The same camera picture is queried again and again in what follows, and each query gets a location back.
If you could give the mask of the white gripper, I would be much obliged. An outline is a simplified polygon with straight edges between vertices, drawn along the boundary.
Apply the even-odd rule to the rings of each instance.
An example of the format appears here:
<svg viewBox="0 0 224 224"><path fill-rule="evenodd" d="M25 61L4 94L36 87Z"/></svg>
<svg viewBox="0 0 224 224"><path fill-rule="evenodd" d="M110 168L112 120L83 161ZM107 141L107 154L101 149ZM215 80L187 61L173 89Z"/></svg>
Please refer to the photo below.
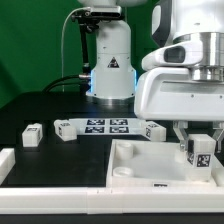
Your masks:
<svg viewBox="0 0 224 224"><path fill-rule="evenodd" d="M187 121L224 121L224 82L192 81L186 68L160 67L138 80L135 115L144 120L171 120L180 141L188 149ZM222 150L224 122L213 123L216 152Z"/></svg>

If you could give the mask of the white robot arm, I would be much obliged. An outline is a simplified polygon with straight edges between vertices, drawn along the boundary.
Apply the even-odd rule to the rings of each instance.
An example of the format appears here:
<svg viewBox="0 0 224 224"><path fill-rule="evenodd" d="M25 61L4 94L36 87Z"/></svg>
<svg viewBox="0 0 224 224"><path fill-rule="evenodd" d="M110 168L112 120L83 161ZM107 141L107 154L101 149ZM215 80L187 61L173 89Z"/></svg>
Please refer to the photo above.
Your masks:
<svg viewBox="0 0 224 224"><path fill-rule="evenodd" d="M147 0L78 0L83 24L97 31L97 62L86 96L111 104L132 99L143 120L170 120L182 142L189 121L224 122L224 0L159 0L144 30L153 47L136 76L123 7Z"/></svg>

